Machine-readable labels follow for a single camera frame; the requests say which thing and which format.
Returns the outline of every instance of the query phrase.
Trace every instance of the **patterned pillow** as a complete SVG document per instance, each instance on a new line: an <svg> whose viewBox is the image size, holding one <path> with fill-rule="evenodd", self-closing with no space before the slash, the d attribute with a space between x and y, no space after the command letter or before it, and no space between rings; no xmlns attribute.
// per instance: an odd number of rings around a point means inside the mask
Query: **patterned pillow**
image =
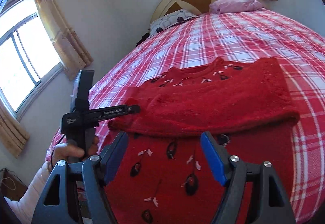
<svg viewBox="0 0 325 224"><path fill-rule="evenodd" d="M171 26L184 23L191 18L197 18L198 16L193 15L186 9L177 10L173 13L165 15L150 24L150 36L154 36Z"/></svg>

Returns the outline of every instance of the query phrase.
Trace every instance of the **blue clamp pad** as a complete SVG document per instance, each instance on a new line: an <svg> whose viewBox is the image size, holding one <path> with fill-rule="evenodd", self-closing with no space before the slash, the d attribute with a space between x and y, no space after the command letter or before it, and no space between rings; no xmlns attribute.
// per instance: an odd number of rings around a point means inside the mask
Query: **blue clamp pad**
<svg viewBox="0 0 325 224"><path fill-rule="evenodd" d="M202 133L200 141L214 179L225 186L232 175L228 152L223 146L216 143L210 132Z"/></svg>
<svg viewBox="0 0 325 224"><path fill-rule="evenodd" d="M124 153L126 152L129 137L124 131L120 131L111 145L103 149L104 157L101 163L105 165L104 182L108 184L115 178L118 168L120 167Z"/></svg>

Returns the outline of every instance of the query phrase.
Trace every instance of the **metal screw head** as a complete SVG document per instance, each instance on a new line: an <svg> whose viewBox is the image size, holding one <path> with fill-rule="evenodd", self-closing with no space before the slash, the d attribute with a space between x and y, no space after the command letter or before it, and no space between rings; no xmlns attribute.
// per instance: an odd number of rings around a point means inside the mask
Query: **metal screw head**
<svg viewBox="0 0 325 224"><path fill-rule="evenodd" d="M269 161L265 161L265 162L264 162L264 166L265 166L265 167L271 167L272 164L271 164L271 162L269 162Z"/></svg>
<svg viewBox="0 0 325 224"><path fill-rule="evenodd" d="M60 167L64 166L65 165L65 160L59 160L57 162L57 165L60 166Z"/></svg>
<svg viewBox="0 0 325 224"><path fill-rule="evenodd" d="M90 157L90 160L93 162L96 162L100 159L100 157L98 155L93 155L92 157Z"/></svg>
<svg viewBox="0 0 325 224"><path fill-rule="evenodd" d="M237 155L231 155L230 156L230 160L233 162L238 162L239 161L239 157Z"/></svg>

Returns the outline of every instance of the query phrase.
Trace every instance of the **pink pillow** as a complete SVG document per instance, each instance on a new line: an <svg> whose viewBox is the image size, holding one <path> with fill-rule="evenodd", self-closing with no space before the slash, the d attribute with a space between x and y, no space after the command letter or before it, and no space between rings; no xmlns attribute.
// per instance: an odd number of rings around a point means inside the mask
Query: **pink pillow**
<svg viewBox="0 0 325 224"><path fill-rule="evenodd" d="M217 0L209 5L211 13L237 13L262 10L263 6L257 0Z"/></svg>

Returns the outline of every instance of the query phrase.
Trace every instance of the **bed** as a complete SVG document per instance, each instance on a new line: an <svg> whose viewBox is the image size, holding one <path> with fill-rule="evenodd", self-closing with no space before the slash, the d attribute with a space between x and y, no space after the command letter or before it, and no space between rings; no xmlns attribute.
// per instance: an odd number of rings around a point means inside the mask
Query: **bed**
<svg viewBox="0 0 325 224"><path fill-rule="evenodd" d="M296 221L303 223L325 199L325 39L267 9L207 13L212 1L215 0L162 0L152 21L181 8L202 14L148 38L129 53L93 86L89 94L90 108L123 103L128 86L139 86L172 66L204 65L217 56L245 63L276 57L301 115L293 128L292 149L288 151L294 156L295 172L290 202ZM107 122L101 122L96 129L100 149L112 140L108 133ZM58 131L46 159L60 139Z"/></svg>

